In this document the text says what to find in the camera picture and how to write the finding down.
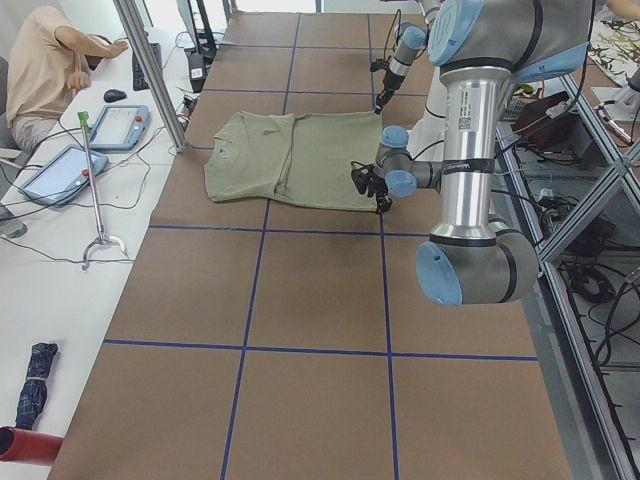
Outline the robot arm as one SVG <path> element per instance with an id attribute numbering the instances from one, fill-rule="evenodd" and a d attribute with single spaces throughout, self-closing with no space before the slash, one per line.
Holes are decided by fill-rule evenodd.
<path id="1" fill-rule="evenodd" d="M 370 72 L 384 71 L 382 90 L 376 95 L 374 113 L 380 115 L 394 94 L 401 88 L 412 64 L 426 50 L 431 24 L 441 8 L 443 1 L 417 1 L 424 19 L 423 26 L 401 22 L 401 11 L 397 10 L 398 20 L 395 30 L 394 53 L 385 58 L 376 59 L 370 64 Z"/>
<path id="2" fill-rule="evenodd" d="M 384 65 L 384 106 L 421 49 L 446 92 L 443 154 L 411 155 L 410 133 L 385 129 L 373 166 L 379 194 L 438 190 L 441 218 L 416 254 L 425 296 L 441 305 L 517 300 L 533 287 L 531 242 L 491 210 L 497 123 L 514 87 L 577 70 L 586 58 L 590 1 L 424 1 L 423 26 L 406 28 Z"/>

